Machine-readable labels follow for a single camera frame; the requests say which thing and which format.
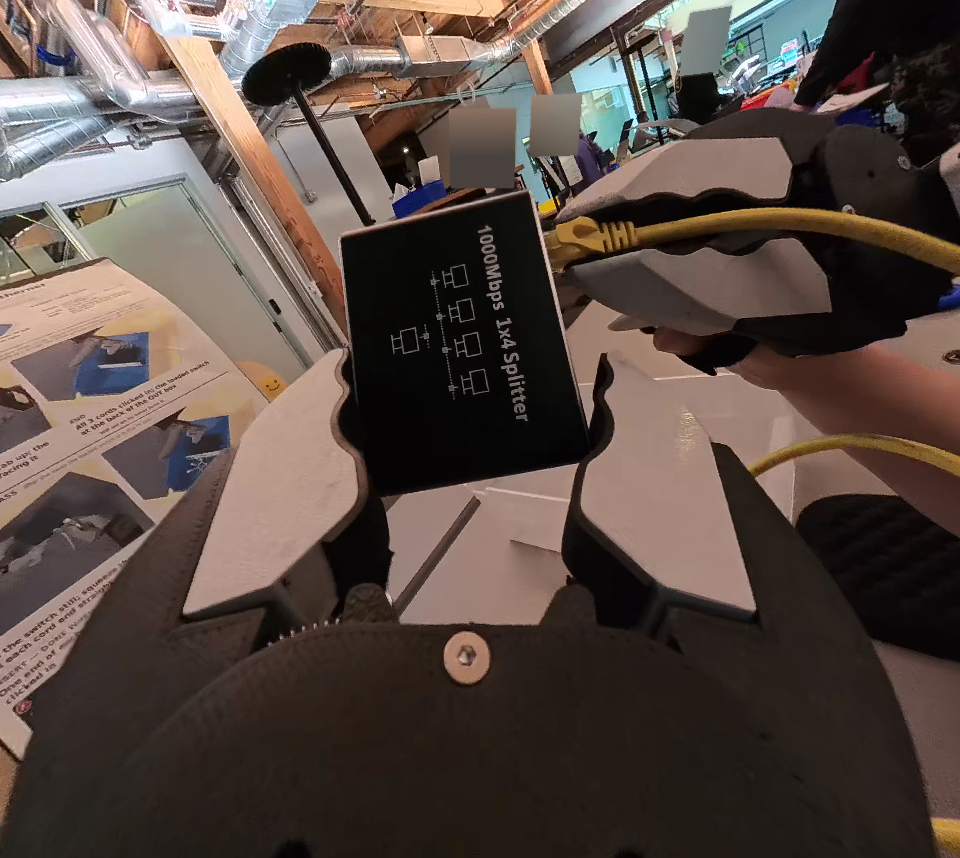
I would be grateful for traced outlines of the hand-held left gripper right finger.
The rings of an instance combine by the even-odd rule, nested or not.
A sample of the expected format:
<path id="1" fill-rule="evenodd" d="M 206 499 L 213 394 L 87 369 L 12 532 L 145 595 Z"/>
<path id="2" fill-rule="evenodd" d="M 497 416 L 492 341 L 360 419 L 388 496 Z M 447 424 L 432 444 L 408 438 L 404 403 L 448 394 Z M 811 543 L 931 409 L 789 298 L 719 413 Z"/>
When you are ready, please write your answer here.
<path id="1" fill-rule="evenodd" d="M 752 622 L 755 595 L 701 422 L 619 352 L 601 357 L 593 391 L 561 557 L 598 623 L 655 635 L 677 607 Z"/>

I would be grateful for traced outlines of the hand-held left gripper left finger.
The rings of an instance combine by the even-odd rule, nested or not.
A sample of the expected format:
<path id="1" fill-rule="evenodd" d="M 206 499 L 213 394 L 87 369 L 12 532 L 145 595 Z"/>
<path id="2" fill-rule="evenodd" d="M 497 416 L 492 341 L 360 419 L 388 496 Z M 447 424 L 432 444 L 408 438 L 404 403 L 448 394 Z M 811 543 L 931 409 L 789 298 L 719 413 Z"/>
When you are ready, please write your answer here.
<path id="1" fill-rule="evenodd" d="M 345 349 L 323 357 L 237 447 L 184 601 L 186 619 L 392 622 L 387 510 L 362 454 Z"/>

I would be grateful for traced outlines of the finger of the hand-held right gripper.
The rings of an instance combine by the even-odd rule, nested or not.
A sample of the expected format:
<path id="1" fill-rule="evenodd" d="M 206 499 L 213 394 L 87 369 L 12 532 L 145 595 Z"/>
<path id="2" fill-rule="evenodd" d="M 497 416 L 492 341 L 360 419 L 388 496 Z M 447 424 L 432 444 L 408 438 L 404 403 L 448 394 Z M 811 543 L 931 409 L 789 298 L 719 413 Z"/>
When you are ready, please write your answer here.
<path id="1" fill-rule="evenodd" d="M 795 239 L 745 255 L 631 251 L 572 264 L 564 275 L 590 298 L 641 327 L 720 335 L 748 319 L 829 313 L 829 280 Z"/>
<path id="2" fill-rule="evenodd" d="M 738 192 L 778 201 L 789 192 L 793 163 L 776 137 L 684 139 L 630 160 L 575 196 L 557 222 L 594 217 L 620 205 L 665 196 L 695 200 Z"/>

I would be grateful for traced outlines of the black ethernet splitter box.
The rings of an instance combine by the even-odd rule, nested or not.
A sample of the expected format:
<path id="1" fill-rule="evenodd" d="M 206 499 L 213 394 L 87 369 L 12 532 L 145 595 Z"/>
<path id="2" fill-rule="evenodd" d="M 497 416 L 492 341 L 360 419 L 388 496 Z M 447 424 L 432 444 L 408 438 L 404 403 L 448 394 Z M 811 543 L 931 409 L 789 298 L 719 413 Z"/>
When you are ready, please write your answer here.
<path id="1" fill-rule="evenodd" d="M 517 191 L 342 236 L 352 386 L 382 496 L 590 450 L 538 214 Z"/>

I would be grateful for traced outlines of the person's right hand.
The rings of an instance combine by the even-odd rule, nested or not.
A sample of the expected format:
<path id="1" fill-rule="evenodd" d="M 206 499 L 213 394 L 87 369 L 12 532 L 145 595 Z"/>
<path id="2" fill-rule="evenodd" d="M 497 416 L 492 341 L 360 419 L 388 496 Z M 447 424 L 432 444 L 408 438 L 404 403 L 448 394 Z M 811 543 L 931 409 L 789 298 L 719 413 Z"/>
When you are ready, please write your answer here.
<path id="1" fill-rule="evenodd" d="M 821 360 L 789 358 L 738 335 L 693 336 L 666 327 L 648 329 L 654 347 L 710 375 L 731 369 L 754 386 L 781 393 L 807 392 L 824 372 Z"/>

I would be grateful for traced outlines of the clear plastic container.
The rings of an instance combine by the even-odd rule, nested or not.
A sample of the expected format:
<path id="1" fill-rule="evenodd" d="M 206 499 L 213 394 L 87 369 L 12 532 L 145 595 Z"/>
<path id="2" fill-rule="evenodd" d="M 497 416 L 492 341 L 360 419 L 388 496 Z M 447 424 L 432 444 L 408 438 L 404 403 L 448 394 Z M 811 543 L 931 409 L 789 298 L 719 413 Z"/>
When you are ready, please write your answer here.
<path id="1" fill-rule="evenodd" d="M 773 391 L 732 373 L 656 379 L 714 444 L 746 465 L 790 443 L 793 411 Z M 534 624 L 569 575 L 562 563 L 575 465 L 494 480 L 459 534 L 426 560 L 425 576 L 397 577 L 403 624 Z"/>

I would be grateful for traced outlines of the instruction poster board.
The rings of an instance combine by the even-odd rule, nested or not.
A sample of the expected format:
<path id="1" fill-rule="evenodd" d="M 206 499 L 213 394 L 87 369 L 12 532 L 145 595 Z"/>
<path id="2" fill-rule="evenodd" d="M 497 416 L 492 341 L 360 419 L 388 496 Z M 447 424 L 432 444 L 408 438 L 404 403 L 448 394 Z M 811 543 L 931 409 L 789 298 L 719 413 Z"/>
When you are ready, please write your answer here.
<path id="1" fill-rule="evenodd" d="M 2 288 L 1 739 L 138 550 L 288 386 L 109 260 Z"/>

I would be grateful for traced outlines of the black mesh pad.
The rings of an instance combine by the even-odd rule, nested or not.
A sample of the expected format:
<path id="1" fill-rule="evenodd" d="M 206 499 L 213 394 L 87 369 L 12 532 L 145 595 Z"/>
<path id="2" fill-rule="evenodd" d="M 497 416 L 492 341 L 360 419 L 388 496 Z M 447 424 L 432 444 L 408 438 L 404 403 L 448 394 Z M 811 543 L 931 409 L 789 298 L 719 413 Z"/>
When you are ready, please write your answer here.
<path id="1" fill-rule="evenodd" d="M 959 539 L 900 497 L 823 497 L 799 535 L 832 575 L 869 635 L 959 660 Z"/>

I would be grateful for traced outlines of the frosted glass door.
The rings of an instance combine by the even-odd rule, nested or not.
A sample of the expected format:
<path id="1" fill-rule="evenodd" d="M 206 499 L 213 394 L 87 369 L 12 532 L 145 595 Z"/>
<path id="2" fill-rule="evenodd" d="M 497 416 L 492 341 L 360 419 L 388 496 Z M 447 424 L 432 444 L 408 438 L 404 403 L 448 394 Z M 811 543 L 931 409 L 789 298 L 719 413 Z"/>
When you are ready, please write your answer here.
<path id="1" fill-rule="evenodd" d="M 84 241 L 169 299 L 235 363 L 291 384 L 301 357 L 215 237 L 183 183 L 70 207 Z"/>

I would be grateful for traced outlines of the blue storage bin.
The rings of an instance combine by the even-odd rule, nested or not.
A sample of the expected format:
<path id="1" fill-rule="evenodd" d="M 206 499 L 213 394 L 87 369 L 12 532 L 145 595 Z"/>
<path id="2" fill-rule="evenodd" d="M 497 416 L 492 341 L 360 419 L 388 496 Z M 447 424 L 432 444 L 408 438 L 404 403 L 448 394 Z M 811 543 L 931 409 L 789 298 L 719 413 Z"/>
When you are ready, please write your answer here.
<path id="1" fill-rule="evenodd" d="M 394 196 L 391 203 L 394 217 L 402 219 L 412 216 L 426 207 L 445 199 L 449 194 L 442 179 L 429 182 L 401 196 Z"/>

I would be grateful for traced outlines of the black pole with round disc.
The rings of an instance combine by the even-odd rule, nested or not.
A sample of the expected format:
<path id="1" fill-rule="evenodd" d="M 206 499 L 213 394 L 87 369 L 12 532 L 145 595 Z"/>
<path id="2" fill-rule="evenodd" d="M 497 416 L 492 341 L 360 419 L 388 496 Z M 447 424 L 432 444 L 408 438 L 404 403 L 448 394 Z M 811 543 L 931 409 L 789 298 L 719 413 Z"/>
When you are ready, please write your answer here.
<path id="1" fill-rule="evenodd" d="M 323 130 L 306 92 L 318 88 L 330 75 L 330 51 L 317 43 L 296 43 L 266 54 L 245 73 L 241 92 L 248 102 L 259 107 L 275 107 L 291 100 L 304 119 L 326 157 L 334 176 L 353 205 L 364 227 L 375 224 L 354 181 L 344 168 L 330 139 Z"/>

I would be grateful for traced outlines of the small silver branch duct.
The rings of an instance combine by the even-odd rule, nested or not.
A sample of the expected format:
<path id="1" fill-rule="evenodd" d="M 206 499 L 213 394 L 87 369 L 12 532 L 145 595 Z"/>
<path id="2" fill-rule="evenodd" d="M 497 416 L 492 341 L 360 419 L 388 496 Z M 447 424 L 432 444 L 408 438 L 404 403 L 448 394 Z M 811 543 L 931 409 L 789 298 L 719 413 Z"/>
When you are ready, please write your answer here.
<path id="1" fill-rule="evenodd" d="M 325 83 L 370 74 L 396 79 L 450 77 L 505 65 L 532 39 L 505 35 L 488 43 L 464 36 L 400 36 L 391 47 L 346 46 L 331 52 Z"/>

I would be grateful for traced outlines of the wooden support post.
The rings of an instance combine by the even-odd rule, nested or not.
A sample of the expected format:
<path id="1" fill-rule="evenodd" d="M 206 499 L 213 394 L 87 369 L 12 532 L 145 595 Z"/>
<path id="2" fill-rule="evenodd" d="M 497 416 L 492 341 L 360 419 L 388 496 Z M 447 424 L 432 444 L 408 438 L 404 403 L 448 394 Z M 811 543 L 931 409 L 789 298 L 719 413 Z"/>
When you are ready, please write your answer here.
<path id="1" fill-rule="evenodd" d="M 164 37 L 162 42 L 244 176 L 282 226 L 304 270 L 318 286 L 342 338 L 347 338 L 349 325 L 340 267 L 242 96 L 220 65 L 210 41 Z"/>

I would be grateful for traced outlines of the round silver wall duct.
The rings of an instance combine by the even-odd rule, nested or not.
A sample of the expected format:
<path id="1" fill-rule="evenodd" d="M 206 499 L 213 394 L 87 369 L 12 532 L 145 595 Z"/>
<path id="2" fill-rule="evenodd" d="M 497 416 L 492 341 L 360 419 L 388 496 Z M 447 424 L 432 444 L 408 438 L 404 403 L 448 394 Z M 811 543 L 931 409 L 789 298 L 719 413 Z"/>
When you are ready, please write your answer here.
<path id="1" fill-rule="evenodd" d="M 44 22 L 66 37 L 85 73 L 2 82 L 3 182 L 19 179 L 122 123 L 180 125 L 203 111 L 174 72 L 150 74 L 116 26 L 79 0 L 33 0 Z"/>

